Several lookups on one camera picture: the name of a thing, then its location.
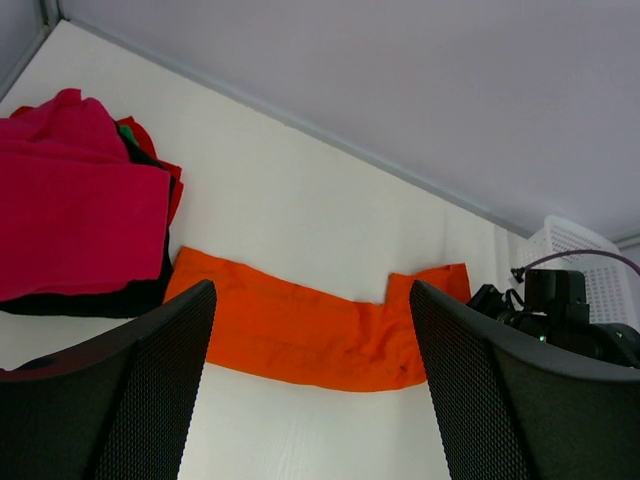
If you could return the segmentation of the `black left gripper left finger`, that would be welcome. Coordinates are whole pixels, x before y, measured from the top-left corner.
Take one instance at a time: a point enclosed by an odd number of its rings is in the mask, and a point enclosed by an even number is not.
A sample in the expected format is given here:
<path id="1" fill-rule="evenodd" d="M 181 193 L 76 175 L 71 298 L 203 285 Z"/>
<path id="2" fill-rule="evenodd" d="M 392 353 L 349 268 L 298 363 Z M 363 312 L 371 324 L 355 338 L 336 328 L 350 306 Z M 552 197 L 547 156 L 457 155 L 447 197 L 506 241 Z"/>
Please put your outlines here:
<path id="1" fill-rule="evenodd" d="M 214 284 L 1 373 L 4 479 L 175 479 L 212 333 Z"/>

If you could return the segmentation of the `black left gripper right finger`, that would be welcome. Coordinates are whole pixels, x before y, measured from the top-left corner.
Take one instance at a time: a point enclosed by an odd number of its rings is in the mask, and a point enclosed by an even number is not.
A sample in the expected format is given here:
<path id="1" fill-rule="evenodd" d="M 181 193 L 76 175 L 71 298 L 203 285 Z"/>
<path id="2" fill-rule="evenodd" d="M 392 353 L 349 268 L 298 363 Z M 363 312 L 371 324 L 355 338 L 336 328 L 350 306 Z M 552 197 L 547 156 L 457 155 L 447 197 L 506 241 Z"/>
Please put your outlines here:
<path id="1" fill-rule="evenodd" d="M 639 371 L 572 353 L 417 281 L 411 316 L 454 479 L 635 479 Z"/>

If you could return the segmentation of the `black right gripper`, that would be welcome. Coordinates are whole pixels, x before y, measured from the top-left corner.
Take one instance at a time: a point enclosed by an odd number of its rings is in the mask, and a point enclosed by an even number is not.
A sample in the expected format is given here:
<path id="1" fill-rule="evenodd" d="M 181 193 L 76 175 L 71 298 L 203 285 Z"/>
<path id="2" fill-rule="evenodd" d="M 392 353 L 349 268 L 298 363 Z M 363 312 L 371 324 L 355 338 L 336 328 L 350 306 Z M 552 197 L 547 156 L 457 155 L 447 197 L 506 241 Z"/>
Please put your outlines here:
<path id="1" fill-rule="evenodd" d="M 585 277 L 578 271 L 532 269 L 524 294 L 483 285 L 467 305 L 563 350 L 624 367 L 639 366 L 639 332 L 624 323 L 593 323 Z"/>

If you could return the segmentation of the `orange t shirt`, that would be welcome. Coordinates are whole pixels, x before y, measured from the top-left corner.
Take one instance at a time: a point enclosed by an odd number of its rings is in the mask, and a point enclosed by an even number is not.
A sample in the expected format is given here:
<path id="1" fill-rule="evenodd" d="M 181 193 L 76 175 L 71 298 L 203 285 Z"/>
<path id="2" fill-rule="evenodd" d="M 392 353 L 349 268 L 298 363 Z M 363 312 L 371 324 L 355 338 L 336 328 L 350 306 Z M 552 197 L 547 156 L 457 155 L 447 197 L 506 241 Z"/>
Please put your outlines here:
<path id="1" fill-rule="evenodd" d="M 206 360 L 291 384 L 372 393 L 425 382 L 409 294 L 425 281 L 461 302 L 471 298 L 464 264 L 392 273 L 381 304 L 350 301 L 183 247 L 165 298 L 202 280 L 217 292 Z"/>

